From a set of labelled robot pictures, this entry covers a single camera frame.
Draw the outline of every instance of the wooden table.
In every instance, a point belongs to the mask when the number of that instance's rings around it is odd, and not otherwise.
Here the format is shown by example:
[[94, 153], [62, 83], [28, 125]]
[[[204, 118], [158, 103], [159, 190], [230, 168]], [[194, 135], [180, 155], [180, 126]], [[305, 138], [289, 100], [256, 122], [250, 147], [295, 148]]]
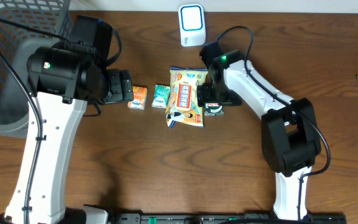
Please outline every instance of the wooden table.
[[[260, 121], [243, 104], [204, 128], [176, 124], [151, 108], [156, 83], [169, 84], [169, 67], [203, 66], [201, 47], [180, 45], [175, 12], [71, 12], [100, 17], [121, 36], [123, 51], [113, 67], [129, 69], [135, 85], [149, 88], [144, 111], [126, 104], [103, 107], [83, 118], [67, 176], [66, 203], [139, 209], [145, 213], [243, 213], [270, 210], [274, 173], [261, 152]], [[358, 15], [206, 13], [207, 40], [247, 25], [255, 32], [250, 59], [284, 93], [313, 104], [333, 155], [330, 169], [308, 182], [307, 208], [344, 212], [358, 223]], [[245, 51], [244, 30], [222, 43]], [[116, 51], [112, 44], [111, 54]], [[0, 137], [0, 213], [16, 186], [24, 139]], [[325, 153], [314, 170], [325, 163]]]

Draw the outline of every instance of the small orange package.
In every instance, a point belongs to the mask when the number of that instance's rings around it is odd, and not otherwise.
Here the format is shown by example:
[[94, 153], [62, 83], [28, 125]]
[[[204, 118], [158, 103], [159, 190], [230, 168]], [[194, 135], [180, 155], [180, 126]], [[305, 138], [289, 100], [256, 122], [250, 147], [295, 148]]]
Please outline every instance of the small orange package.
[[147, 88], [132, 86], [134, 93], [134, 101], [128, 102], [128, 107], [131, 109], [144, 110], [147, 99]]

